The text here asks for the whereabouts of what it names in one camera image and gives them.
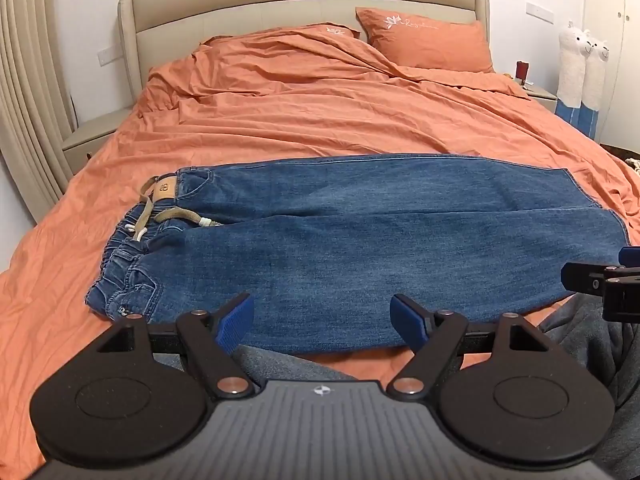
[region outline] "white wall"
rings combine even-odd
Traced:
[[[525,14],[532,2],[556,15],[555,25]],[[118,42],[118,0],[56,0],[60,47],[66,82],[79,122],[130,104],[122,60],[100,67],[99,50]],[[555,91],[558,87],[558,29],[582,23],[583,0],[491,0],[491,47],[498,72],[530,63],[529,80]]]
[[[34,226],[27,206],[15,187],[9,170],[0,155],[0,272],[9,267],[11,255],[24,234]]]

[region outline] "blue gripper pad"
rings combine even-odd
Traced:
[[[238,304],[218,323],[218,333],[216,343],[226,354],[231,352],[240,344],[254,324],[254,298],[248,296],[242,303]]]
[[[424,319],[397,296],[391,298],[389,317],[393,328],[414,354],[427,342]]]
[[[640,267],[640,247],[623,247],[618,253],[620,265]]]

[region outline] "orange duvet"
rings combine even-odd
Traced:
[[[145,180],[183,166],[406,152],[568,168],[640,242],[639,177],[504,76],[399,67],[317,26],[210,40],[150,74],[130,117],[0,277],[0,478],[42,462],[31,395],[109,325],[83,298]],[[408,355],[319,360],[388,380]]]

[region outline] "pillowcase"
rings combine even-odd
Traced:
[[[391,10],[356,7],[369,44],[396,65],[493,72],[482,23],[449,23]]]

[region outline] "bedside table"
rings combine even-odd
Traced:
[[[530,84],[525,84],[524,90],[529,97],[538,101],[551,113],[556,113],[556,103],[558,102],[558,98],[551,92],[547,92],[544,88]]]
[[[98,152],[131,113],[131,109],[123,108],[87,121],[65,139],[62,152],[73,174],[84,168],[86,162]]]

